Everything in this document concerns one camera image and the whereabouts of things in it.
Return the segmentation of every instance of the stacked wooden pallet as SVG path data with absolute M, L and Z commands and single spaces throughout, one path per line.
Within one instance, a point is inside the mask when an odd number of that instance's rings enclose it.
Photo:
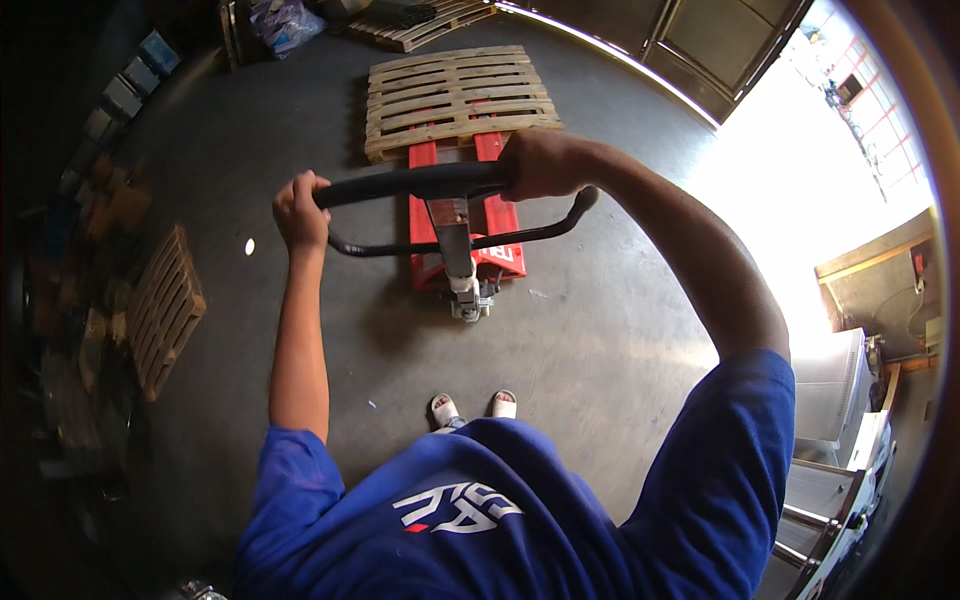
M 174 226 L 154 252 L 136 286 L 127 314 L 136 374 L 153 402 L 206 311 L 183 228 Z
M 361 18 L 350 23 L 348 29 L 358 36 L 372 39 L 391 50 L 410 52 L 443 34 L 496 14 L 496 6 L 493 2 L 482 0 L 421 0 L 421 2 L 437 9 L 437 16 L 433 20 L 409 29 L 397 29 Z
M 491 46 L 392 60 L 370 69 L 365 152 L 407 157 L 412 144 L 472 144 L 482 132 L 562 129 L 523 46 Z

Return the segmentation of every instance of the sandal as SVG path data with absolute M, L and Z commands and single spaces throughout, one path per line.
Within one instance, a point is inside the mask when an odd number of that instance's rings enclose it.
M 446 398 L 446 402 L 438 404 L 444 398 Z M 430 400 L 430 412 L 433 413 L 433 419 L 437 422 L 438 427 L 446 427 L 451 419 L 460 417 L 460 413 L 457 412 L 457 407 L 453 403 L 453 398 L 448 394 L 433 396 L 433 399 Z
M 500 390 L 491 400 L 491 414 L 503 419 L 516 419 L 516 396 L 510 390 Z

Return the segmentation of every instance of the pallet jack handle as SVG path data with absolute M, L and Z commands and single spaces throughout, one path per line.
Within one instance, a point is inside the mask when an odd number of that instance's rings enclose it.
M 370 175 L 355 180 L 340 181 L 314 192 L 313 199 L 320 208 L 332 208 L 366 200 L 413 194 L 425 201 L 462 198 L 476 202 L 499 194 L 516 180 L 517 167 L 507 161 L 463 162 L 403 169 L 390 173 Z M 600 197 L 593 186 L 582 189 L 563 220 L 542 228 L 524 229 L 490 235 L 470 241 L 470 250 L 492 248 L 506 244 L 532 242 L 557 237 L 573 229 L 580 218 Z M 349 256 L 404 256 L 440 252 L 440 244 L 387 244 L 357 246 L 345 242 L 331 231 L 329 244 L 334 250 Z

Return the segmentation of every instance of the pallet jack steering column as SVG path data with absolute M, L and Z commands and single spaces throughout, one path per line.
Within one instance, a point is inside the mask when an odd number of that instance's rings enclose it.
M 438 164 L 341 181 L 314 192 L 313 198 L 320 208 L 399 194 L 412 194 L 423 199 L 437 234 L 436 243 L 359 246 L 345 242 L 331 231 L 329 244 L 337 252 L 349 256 L 439 254 L 446 267 L 450 292 L 454 296 L 454 315 L 466 323 L 474 323 L 481 314 L 489 312 L 491 297 L 499 291 L 499 280 L 478 281 L 476 262 L 470 253 L 567 233 L 600 197 L 597 188 L 588 186 L 577 194 L 566 217 L 558 223 L 472 239 L 469 204 L 499 194 L 516 180 L 516 173 L 516 165 L 507 161 Z

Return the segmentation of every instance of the hand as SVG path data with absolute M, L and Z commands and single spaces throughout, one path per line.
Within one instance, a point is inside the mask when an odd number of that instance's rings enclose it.
M 500 160 L 519 163 L 516 183 L 500 195 L 519 202 L 544 196 L 568 196 L 587 185 L 587 161 L 596 144 L 583 137 L 545 129 L 514 132 Z
M 326 253 L 330 213 L 317 207 L 313 192 L 329 185 L 329 181 L 308 169 L 294 177 L 274 198 L 276 228 L 280 230 L 291 256 Z

